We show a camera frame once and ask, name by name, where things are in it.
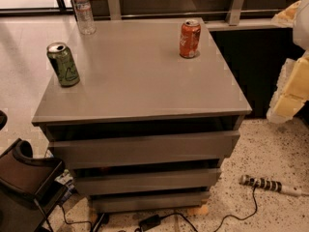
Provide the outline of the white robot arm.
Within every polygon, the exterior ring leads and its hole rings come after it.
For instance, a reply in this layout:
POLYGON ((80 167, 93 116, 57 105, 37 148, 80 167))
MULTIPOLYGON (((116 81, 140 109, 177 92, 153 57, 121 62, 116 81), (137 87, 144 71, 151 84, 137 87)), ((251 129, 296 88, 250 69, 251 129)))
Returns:
POLYGON ((293 3, 276 14, 271 23, 292 28, 294 44, 305 50, 296 61, 286 59, 269 103, 267 119, 281 124, 292 120, 309 101, 309 0, 293 3))

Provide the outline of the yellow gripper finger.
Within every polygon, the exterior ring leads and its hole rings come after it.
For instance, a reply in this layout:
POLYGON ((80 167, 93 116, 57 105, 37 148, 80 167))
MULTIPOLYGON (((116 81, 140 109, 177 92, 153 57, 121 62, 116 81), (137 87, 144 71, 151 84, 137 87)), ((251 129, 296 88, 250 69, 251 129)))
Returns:
POLYGON ((271 123, 281 124, 292 120, 309 101, 309 59, 287 59, 281 68, 267 111, 271 123))
POLYGON ((295 19, 297 16, 298 8, 301 1, 298 0, 290 5, 285 10, 276 14, 272 19, 271 23, 282 28, 293 28, 295 24, 295 19))

